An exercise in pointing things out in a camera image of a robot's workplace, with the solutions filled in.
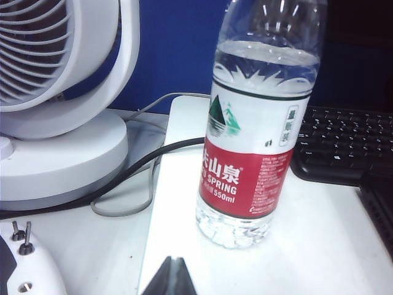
mountain logo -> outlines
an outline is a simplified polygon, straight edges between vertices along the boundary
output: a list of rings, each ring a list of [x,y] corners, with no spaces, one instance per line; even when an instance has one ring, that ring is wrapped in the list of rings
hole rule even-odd
[[[208,128],[211,135],[219,137],[223,134],[236,136],[241,130],[235,115],[232,113],[231,104],[222,110],[222,106],[217,95],[210,105]]]

gray cable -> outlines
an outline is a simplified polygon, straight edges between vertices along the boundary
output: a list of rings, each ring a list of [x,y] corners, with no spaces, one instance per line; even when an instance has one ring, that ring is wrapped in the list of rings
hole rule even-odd
[[[173,95],[188,95],[188,96],[210,98],[210,95],[203,94],[203,93],[193,93],[193,92],[172,92],[172,93],[168,93],[166,95],[161,96],[159,99],[153,101],[151,104],[149,104],[148,106],[146,106],[143,109],[139,110],[138,112],[135,112],[130,117],[126,118],[125,121],[128,122],[129,120],[132,120],[132,119],[136,118],[137,116],[139,116],[143,112],[146,112],[148,109],[151,109],[152,107],[154,107],[157,103],[161,102],[165,98],[167,98],[169,96],[173,96]]]
[[[124,119],[125,122],[129,122],[129,121],[137,121],[137,122],[143,122],[143,123],[147,123],[150,125],[153,125],[159,129],[162,129],[164,131],[166,131],[166,128],[159,126],[156,123],[153,122],[149,122],[149,121],[145,121],[142,119],[137,119],[136,117],[141,115],[142,113],[146,112],[148,109],[154,107],[157,103],[161,102],[162,100],[164,100],[167,97],[173,96],[173,95],[188,95],[188,96],[196,96],[196,97],[203,97],[203,98],[210,98],[210,95],[208,94],[203,94],[203,93],[193,93],[193,92],[172,92],[172,93],[168,93],[166,95],[161,96],[159,99],[157,99],[156,101],[154,101],[153,103],[149,104],[148,106],[146,106],[145,108],[139,110],[138,112],[135,112],[134,114],[132,114],[130,117],[127,117],[126,119]],[[162,140],[162,142],[160,143],[159,147],[162,147],[164,144],[164,140]],[[140,172],[143,172],[147,169],[149,169],[149,197],[147,198],[147,200],[138,205],[135,206],[133,208],[127,209],[127,210],[123,210],[123,211],[109,211],[109,210],[105,210],[105,209],[101,209],[98,208],[96,206],[97,202],[99,202],[100,198],[92,201],[90,203],[90,208],[91,210],[93,210],[94,213],[101,215],[101,216],[105,216],[105,217],[122,217],[122,216],[129,216],[129,215],[133,215],[136,213],[139,213],[143,210],[145,210],[153,201],[153,197],[154,197],[154,171],[155,171],[155,167],[159,164],[160,162],[160,157],[155,158],[154,160],[152,160],[150,162],[149,166],[143,166],[141,167],[139,170],[137,170],[135,173],[133,173],[130,177],[137,175]]]
[[[165,127],[159,126],[159,124],[156,124],[156,123],[153,123],[153,122],[149,122],[149,121],[146,121],[146,120],[142,120],[142,119],[140,119],[140,118],[132,118],[132,119],[127,118],[127,119],[126,119],[126,122],[130,122],[130,121],[147,123],[147,124],[153,125],[154,127],[159,128],[159,129],[161,129],[161,130],[163,130],[163,131],[166,131],[166,128],[165,128]]]
[[[164,144],[164,140],[161,141],[161,143],[159,145],[159,148],[162,147],[163,144]],[[122,216],[134,215],[136,213],[139,213],[139,212],[145,210],[152,203],[152,200],[153,200],[153,196],[154,196],[154,171],[155,171],[155,167],[157,165],[158,160],[159,160],[159,158],[155,158],[154,160],[152,160],[150,162],[150,165],[149,165],[149,183],[148,183],[148,186],[149,186],[149,197],[147,198],[147,200],[144,203],[142,203],[142,204],[140,204],[138,206],[135,206],[133,208],[127,209],[127,210],[109,211],[109,210],[106,210],[106,209],[98,208],[96,206],[97,202],[100,200],[100,198],[98,198],[98,199],[92,201],[92,203],[90,203],[90,208],[93,210],[93,212],[98,214],[98,215],[106,216],[106,217],[122,217]],[[136,171],[134,174],[132,174],[132,176],[134,176],[134,175],[136,175],[136,174],[138,174],[140,172],[143,172],[145,170],[147,170],[147,167],[142,167],[138,171]]]

desk surface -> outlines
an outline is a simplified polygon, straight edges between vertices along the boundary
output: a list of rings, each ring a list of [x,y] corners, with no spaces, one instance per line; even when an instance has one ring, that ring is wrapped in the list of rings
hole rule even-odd
[[[121,116],[132,112],[117,111]],[[165,127],[168,116],[143,114],[140,119]],[[163,133],[156,127],[129,122],[129,162],[135,162],[160,144]],[[147,171],[125,181],[98,204],[109,210],[124,210],[146,201]],[[89,206],[15,218],[19,225],[31,221],[32,232],[55,260],[68,295],[136,294],[147,239],[151,206],[122,218],[105,218]]]
[[[208,100],[172,104],[166,144],[204,136]],[[183,257],[198,294],[392,294],[393,263],[353,187],[288,171],[270,234],[245,250],[211,243],[195,223],[202,147],[163,156],[139,281]]]

water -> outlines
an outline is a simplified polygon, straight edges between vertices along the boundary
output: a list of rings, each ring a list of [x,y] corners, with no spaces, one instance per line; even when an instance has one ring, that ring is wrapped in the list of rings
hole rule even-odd
[[[302,50],[260,42],[225,41],[217,48],[213,75],[215,80],[234,89],[289,97],[309,94],[318,68],[319,58]],[[211,208],[198,193],[196,220],[200,230],[226,248],[245,248],[260,242],[268,233],[273,213],[258,219],[234,218]]]
[[[303,50],[253,41],[218,45],[213,76],[233,88],[269,96],[300,96],[311,91],[319,58]]]

black cable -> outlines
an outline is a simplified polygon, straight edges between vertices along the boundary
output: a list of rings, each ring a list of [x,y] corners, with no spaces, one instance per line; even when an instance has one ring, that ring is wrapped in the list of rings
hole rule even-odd
[[[204,143],[204,138],[200,137],[200,138],[193,138],[190,140],[182,140],[182,141],[178,141],[176,143],[169,144],[167,146],[160,147],[159,149],[152,151],[150,154],[145,155],[139,161],[134,163],[130,168],[127,168],[125,171],[119,173],[114,179],[112,179],[109,183],[107,183],[102,188],[100,188],[94,192],[91,192],[91,193],[89,193],[89,194],[87,194],[77,200],[74,200],[74,201],[71,201],[71,202],[68,202],[65,204],[57,205],[57,206],[35,209],[35,210],[25,210],[25,211],[0,210],[0,220],[6,219],[6,218],[15,218],[15,217],[26,216],[26,215],[56,212],[56,211],[62,211],[62,210],[68,210],[68,209],[78,208],[78,207],[82,207],[82,206],[87,206],[92,201],[99,198],[100,196],[113,190],[120,183],[122,183],[124,180],[126,180],[130,175],[132,175],[135,171],[140,169],[146,163],[149,163],[154,158],[159,157],[159,156],[166,154],[168,152],[171,152],[175,149],[180,149],[180,148],[184,148],[186,146],[194,146],[196,144],[203,144],[203,143]]]

